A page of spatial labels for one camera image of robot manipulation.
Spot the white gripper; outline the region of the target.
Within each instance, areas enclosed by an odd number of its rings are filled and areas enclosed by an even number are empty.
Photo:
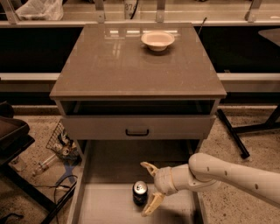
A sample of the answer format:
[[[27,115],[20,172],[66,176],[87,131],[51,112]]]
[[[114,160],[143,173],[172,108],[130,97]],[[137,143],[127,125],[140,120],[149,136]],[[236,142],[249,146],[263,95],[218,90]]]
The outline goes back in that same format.
[[[153,214],[164,201],[165,196],[170,196],[178,192],[172,179],[172,168],[165,167],[158,169],[154,164],[141,162],[140,165],[154,177],[154,185],[158,192],[152,193],[145,205],[141,215],[147,217]]]

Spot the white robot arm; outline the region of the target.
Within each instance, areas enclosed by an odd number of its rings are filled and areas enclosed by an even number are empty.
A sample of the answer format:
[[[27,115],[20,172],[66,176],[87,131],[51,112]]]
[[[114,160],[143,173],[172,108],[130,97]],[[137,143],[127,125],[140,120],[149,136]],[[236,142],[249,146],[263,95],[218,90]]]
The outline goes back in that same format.
[[[142,216],[151,215],[164,198],[182,190],[205,192],[216,189],[220,182],[234,186],[274,207],[280,207],[280,174],[239,164],[232,164],[207,155],[195,153],[187,164],[157,168],[142,162],[154,179],[156,191],[148,198]]]

